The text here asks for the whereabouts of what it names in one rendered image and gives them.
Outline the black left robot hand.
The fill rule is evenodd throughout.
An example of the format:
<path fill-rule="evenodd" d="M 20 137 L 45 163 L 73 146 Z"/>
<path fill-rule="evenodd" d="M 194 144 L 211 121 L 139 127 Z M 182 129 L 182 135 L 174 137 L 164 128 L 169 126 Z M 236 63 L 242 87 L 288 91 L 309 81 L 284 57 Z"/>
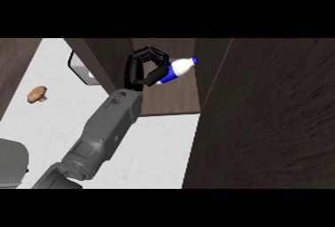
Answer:
<path fill-rule="evenodd" d="M 145 75 L 143 63 L 152 61 L 157 69 Z M 169 75 L 169 55 L 155 47 L 143 47 L 127 58 L 124 70 L 124 88 L 142 91 Z"/>

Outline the white and blue water bottle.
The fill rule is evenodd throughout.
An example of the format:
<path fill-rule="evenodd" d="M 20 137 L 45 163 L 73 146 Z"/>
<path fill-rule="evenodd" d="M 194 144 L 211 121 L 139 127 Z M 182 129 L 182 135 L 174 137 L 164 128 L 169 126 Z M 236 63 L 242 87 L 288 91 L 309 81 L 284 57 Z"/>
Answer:
<path fill-rule="evenodd" d="M 180 78 L 189 71 L 191 68 L 200 64 L 200 60 L 197 57 L 191 57 L 188 59 L 177 59 L 169 63 L 167 66 L 167 75 L 157 82 L 157 84 L 166 84 L 174 79 Z"/>

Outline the dark wooden cabinet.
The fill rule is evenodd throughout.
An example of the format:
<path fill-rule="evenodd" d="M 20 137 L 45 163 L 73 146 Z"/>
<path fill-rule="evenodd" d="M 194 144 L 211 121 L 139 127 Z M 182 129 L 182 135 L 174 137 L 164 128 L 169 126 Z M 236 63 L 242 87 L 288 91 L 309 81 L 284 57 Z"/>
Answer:
<path fill-rule="evenodd" d="M 68 38 L 65 42 L 107 92 L 124 87 L 126 61 L 143 47 L 158 48 L 173 60 L 195 57 L 200 64 L 179 79 L 145 88 L 142 115 L 203 111 L 234 42 L 231 38 Z"/>

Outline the dark wooden cabinet door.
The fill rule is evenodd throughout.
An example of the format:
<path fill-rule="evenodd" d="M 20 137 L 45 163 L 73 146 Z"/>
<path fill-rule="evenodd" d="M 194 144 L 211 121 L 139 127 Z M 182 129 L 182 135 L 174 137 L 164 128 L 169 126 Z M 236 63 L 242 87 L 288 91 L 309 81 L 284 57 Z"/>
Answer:
<path fill-rule="evenodd" d="M 234 41 L 183 186 L 335 188 L 335 39 Z"/>

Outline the brown mushroom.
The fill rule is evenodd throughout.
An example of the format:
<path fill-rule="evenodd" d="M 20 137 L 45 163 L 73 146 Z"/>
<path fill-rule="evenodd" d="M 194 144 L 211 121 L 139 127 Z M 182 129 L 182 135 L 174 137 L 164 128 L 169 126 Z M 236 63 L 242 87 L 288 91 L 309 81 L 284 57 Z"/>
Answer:
<path fill-rule="evenodd" d="M 45 86 L 36 87 L 28 94 L 28 102 L 34 104 L 37 101 L 43 102 L 48 100 L 46 97 L 48 88 Z"/>

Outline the dark wooden panel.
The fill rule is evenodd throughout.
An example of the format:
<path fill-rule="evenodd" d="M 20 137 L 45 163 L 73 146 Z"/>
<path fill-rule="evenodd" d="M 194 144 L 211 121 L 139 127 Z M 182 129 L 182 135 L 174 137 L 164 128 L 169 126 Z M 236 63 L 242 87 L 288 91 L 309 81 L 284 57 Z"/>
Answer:
<path fill-rule="evenodd" d="M 40 38 L 0 38 L 0 120 L 28 70 Z"/>

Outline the grey rounded object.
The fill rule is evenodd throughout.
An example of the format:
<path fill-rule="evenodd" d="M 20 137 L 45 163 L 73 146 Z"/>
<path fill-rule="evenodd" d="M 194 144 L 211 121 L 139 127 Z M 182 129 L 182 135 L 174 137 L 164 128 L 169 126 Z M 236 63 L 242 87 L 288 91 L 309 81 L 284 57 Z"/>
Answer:
<path fill-rule="evenodd" d="M 17 141 L 0 138 L 0 189 L 17 189 L 28 172 L 30 153 Z"/>

